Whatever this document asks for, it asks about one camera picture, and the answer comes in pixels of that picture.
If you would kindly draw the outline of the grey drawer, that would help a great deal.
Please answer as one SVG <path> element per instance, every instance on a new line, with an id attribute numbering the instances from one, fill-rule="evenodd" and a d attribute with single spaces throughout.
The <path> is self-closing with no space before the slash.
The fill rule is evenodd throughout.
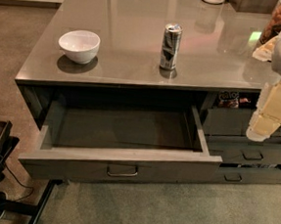
<path id="1" fill-rule="evenodd" d="M 220 167 L 211 180 L 215 184 L 281 184 L 281 169 Z"/>
<path id="2" fill-rule="evenodd" d="M 208 146 L 209 153 L 222 157 L 225 163 L 281 164 L 281 144 L 224 141 L 208 142 Z"/>
<path id="3" fill-rule="evenodd" d="M 74 102 L 49 108 L 32 152 L 20 155 L 31 177 L 81 182 L 207 182 L 212 156 L 195 107 Z"/>
<path id="4" fill-rule="evenodd" d="M 212 108 L 207 110 L 202 127 L 207 135 L 242 137 L 246 135 L 252 115 L 251 109 Z M 273 136 L 281 137 L 281 127 Z"/>

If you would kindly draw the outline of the snack bags in drawer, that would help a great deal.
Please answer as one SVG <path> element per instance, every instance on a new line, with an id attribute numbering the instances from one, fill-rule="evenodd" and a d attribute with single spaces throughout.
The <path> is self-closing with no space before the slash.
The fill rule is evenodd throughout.
<path id="1" fill-rule="evenodd" d="M 230 109 L 251 109 L 258 101 L 258 94 L 222 91 L 217 95 L 217 106 Z"/>

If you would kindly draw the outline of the glass jar of nuts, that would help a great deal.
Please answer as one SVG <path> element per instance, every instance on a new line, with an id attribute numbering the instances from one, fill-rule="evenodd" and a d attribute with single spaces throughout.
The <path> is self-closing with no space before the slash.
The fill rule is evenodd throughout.
<path id="1" fill-rule="evenodd" d="M 276 6 L 272 11 L 269 22 L 263 29 L 258 41 L 261 44 L 268 42 L 271 38 L 275 37 L 281 31 L 281 0 L 278 0 Z"/>

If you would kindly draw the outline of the brown box on counter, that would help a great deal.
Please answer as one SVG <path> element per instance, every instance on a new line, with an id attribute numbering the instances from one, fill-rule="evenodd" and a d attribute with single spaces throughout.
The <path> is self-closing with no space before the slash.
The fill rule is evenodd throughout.
<path id="1" fill-rule="evenodd" d="M 278 0 L 228 0 L 236 12 L 270 14 Z"/>

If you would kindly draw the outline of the silver black drink can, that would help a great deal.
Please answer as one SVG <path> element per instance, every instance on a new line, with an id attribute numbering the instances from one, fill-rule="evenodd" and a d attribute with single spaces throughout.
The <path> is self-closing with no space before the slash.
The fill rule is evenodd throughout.
<path id="1" fill-rule="evenodd" d="M 169 23 L 164 27 L 160 66 L 165 70 L 172 70 L 176 67 L 182 32 L 183 29 L 178 23 Z"/>

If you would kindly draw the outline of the white ceramic bowl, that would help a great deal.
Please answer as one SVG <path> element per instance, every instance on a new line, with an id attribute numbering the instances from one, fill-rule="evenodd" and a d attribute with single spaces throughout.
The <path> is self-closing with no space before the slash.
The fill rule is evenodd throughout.
<path id="1" fill-rule="evenodd" d="M 58 44 L 64 54 L 77 64 L 88 64 L 98 54 L 101 39 L 88 30 L 70 31 L 63 34 Z"/>

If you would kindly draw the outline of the grey cabinet counter frame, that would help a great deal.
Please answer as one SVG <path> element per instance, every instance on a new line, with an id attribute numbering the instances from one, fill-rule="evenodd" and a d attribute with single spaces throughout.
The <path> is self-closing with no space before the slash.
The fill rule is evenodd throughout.
<path id="1" fill-rule="evenodd" d="M 202 0 L 64 0 L 16 75 L 20 86 L 147 86 L 257 91 L 279 81 L 254 58 L 268 17 Z M 176 67 L 160 66 L 164 27 L 183 29 Z M 100 36 L 97 58 L 76 65 L 59 47 L 71 30 Z"/>

